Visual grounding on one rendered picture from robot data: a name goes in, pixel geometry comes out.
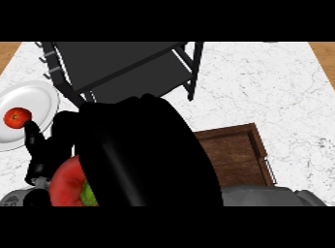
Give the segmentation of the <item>red bell pepper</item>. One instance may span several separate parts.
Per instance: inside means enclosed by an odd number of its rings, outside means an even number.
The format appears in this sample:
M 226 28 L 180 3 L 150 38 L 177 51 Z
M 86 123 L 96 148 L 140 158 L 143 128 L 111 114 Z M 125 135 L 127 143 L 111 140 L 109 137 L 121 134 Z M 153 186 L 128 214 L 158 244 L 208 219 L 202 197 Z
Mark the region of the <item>red bell pepper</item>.
M 78 156 L 59 166 L 49 186 L 53 206 L 97 206 L 96 197 L 86 179 Z

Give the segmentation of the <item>brown wooden tray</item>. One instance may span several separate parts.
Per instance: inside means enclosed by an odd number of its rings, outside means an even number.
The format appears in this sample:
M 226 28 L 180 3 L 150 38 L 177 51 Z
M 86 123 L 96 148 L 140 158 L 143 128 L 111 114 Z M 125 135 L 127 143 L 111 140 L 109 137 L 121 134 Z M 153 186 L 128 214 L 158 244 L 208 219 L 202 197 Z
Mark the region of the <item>brown wooden tray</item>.
M 254 123 L 195 133 L 209 156 L 218 184 L 273 186 L 265 149 Z

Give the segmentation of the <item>black tiered shelf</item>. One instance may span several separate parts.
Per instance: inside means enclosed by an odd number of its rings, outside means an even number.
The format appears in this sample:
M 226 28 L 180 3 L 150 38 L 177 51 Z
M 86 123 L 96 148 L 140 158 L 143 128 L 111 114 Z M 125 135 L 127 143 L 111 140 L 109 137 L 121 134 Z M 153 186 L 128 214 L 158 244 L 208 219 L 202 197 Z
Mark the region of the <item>black tiered shelf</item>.
M 149 93 L 164 96 L 181 86 L 195 95 L 203 52 L 198 42 L 192 53 L 183 42 L 38 42 L 38 60 L 47 64 L 44 77 L 65 98 L 117 103 Z

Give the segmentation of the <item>red tomato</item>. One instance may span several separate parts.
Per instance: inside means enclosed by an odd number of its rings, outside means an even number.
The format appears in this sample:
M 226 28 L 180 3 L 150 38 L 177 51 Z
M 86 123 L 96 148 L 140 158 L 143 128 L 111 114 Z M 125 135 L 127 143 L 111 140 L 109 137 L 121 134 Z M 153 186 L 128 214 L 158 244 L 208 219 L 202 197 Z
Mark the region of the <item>red tomato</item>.
M 27 108 L 10 108 L 3 116 L 3 122 L 12 129 L 21 129 L 31 120 L 31 111 Z

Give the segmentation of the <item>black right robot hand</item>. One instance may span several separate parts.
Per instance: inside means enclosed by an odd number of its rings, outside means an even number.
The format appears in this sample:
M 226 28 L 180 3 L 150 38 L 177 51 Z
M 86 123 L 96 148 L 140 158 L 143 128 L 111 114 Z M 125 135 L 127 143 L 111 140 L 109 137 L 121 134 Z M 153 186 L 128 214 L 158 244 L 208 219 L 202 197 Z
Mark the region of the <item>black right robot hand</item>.
M 145 95 L 56 115 L 100 207 L 221 206 L 215 170 L 168 101 Z

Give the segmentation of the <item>white round plate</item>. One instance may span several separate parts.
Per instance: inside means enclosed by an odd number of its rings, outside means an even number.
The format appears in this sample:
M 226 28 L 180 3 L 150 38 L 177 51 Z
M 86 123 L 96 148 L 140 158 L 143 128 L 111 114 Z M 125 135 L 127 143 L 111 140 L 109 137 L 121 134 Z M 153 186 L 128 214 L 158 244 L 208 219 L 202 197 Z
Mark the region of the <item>white round plate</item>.
M 56 88 L 37 80 L 13 85 L 0 93 L 0 152 L 24 146 L 24 130 L 12 129 L 3 121 L 7 110 L 27 109 L 31 112 L 31 120 L 40 131 L 44 131 L 52 124 L 59 103 Z

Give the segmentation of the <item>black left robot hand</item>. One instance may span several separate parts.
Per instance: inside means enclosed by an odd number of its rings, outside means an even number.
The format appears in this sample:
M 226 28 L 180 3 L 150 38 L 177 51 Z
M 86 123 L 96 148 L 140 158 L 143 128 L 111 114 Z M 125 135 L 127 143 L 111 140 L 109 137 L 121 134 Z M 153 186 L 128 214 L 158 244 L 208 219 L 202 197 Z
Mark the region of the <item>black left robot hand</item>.
M 50 179 L 55 174 L 53 141 L 44 138 L 33 121 L 27 121 L 24 124 L 24 134 L 24 145 L 30 154 L 24 181 L 33 185 L 38 177 Z

